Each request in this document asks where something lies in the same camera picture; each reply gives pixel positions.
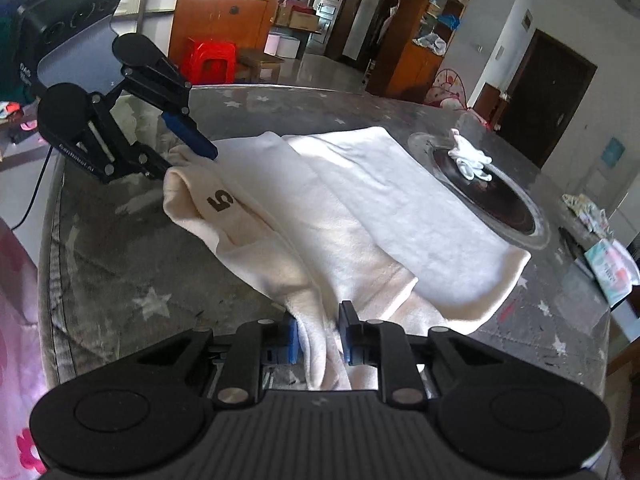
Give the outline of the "brown wooden shelf cabinet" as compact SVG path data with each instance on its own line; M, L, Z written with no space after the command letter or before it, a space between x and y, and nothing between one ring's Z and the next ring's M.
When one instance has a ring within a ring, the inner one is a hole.
M398 0L366 90L422 103L440 70L469 0Z

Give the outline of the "white refrigerator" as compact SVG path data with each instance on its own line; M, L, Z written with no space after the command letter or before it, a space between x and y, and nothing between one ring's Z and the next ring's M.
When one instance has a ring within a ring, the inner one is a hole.
M639 183L634 182L623 199L613 210L608 223L615 239L628 247L638 236L640 229Z

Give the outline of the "pink play tent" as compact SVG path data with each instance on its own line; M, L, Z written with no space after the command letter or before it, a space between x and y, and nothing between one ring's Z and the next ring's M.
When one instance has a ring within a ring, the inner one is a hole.
M440 70L426 92L423 103L427 106L443 108L444 110L458 110L470 113L485 128L489 127L486 119L472 107L468 107L468 99L464 83L460 75L451 68Z

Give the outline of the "water dispenser with bottle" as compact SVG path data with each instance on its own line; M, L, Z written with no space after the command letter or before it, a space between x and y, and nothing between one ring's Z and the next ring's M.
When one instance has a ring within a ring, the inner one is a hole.
M614 169L625 151L625 145L612 136L587 172L582 192L600 207L606 205L605 192L612 182Z

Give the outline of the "floral patterned cloth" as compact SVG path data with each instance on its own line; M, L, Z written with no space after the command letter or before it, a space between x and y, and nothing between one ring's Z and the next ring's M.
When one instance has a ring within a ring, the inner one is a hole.
M601 240L610 240L613 237L605 210L599 208L588 196L563 194L562 202L590 233Z

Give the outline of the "red plastic stool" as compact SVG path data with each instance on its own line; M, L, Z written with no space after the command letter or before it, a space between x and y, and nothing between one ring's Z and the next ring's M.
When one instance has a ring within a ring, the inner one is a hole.
M231 41L188 38L179 70L191 84L233 84L237 56Z

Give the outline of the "orange glass display cabinet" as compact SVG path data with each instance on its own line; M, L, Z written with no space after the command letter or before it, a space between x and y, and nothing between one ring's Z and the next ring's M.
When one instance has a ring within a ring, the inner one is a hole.
M189 39L262 50L277 6L278 0L176 0L168 58L179 64Z

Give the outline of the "small white baby garment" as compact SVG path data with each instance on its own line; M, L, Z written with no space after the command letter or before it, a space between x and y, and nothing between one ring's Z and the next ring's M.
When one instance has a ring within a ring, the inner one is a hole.
M483 151L474 148L473 144L456 128L450 129L454 147L448 151L448 156L456 164L458 171L468 181L480 180L490 182L492 175L485 170L492 164L492 158Z

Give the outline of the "black flat remote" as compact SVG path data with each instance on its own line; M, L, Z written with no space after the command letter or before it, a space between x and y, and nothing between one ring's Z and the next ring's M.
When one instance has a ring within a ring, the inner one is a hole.
M559 227L558 231L563 246L570 253L570 256L573 258L574 263L576 264L576 266L578 266L578 269L581 270L587 278L589 278L591 281L594 281L596 277L594 276L590 265L585 257L585 249L581 244L578 243L578 241L570 231L567 231L567 229L563 228L562 226Z

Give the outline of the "tissue pack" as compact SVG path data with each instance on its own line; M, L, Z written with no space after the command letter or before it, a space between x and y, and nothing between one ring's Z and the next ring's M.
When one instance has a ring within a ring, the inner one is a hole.
M599 240L585 252L585 258L611 308L640 284L637 263L618 240Z

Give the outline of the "dark wooden door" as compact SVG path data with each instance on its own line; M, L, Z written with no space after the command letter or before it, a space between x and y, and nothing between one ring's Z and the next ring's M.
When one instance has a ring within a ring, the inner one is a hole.
M596 64L537 29L508 88L498 136L544 166L596 71Z

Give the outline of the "cream fleece garment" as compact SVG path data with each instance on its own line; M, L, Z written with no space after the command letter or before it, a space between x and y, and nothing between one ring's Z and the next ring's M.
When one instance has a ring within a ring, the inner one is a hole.
M381 127L222 140L214 159L169 151L164 211L296 319L307 385L372 389L349 366L337 310L423 335L473 333L530 255L473 214Z

